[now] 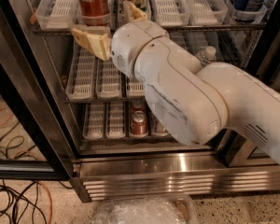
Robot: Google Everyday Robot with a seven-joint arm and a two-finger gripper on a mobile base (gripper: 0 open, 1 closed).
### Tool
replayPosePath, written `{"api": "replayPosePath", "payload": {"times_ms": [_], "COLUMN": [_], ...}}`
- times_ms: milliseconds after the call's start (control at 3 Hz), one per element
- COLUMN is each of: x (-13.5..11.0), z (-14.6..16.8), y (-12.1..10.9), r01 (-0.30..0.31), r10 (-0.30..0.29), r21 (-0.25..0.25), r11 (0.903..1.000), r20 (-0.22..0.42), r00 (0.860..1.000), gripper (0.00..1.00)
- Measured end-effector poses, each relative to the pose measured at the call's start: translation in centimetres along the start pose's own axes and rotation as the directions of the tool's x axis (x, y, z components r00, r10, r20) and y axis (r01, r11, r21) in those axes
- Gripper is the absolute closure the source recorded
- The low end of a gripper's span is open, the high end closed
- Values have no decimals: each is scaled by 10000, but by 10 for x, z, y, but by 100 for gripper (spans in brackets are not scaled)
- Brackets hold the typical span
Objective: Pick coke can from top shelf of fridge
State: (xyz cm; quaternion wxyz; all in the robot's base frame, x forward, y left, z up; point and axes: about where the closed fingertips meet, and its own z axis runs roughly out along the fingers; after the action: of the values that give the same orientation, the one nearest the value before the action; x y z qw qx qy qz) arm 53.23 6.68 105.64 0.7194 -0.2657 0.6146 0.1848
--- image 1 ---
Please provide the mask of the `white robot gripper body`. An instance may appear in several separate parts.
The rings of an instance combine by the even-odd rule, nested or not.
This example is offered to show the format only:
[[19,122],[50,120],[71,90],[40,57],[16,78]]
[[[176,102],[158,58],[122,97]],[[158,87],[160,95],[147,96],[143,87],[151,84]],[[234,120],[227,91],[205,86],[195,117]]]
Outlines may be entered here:
[[126,77],[134,77],[134,64],[144,46],[156,38],[168,36],[154,21],[126,23],[112,37],[112,62]]

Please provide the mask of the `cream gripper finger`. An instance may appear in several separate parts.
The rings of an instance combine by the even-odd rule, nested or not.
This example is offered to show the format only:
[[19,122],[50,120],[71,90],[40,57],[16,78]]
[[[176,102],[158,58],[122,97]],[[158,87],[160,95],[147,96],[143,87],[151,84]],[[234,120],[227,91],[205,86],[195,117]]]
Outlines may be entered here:
[[109,27],[73,25],[71,34],[82,48],[97,58],[103,61],[111,58],[112,35]]
[[123,11],[126,22],[146,21],[148,19],[147,14],[143,10],[128,0],[123,1]]

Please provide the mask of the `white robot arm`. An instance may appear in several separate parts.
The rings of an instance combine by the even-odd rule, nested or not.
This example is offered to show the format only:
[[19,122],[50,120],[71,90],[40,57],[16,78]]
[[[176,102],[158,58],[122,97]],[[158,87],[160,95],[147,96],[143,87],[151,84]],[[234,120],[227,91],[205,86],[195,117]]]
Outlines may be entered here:
[[166,30],[126,2],[116,32],[74,25],[76,42],[144,86],[148,107],[179,143],[205,144],[236,131],[280,164],[280,93],[229,63],[203,65]]

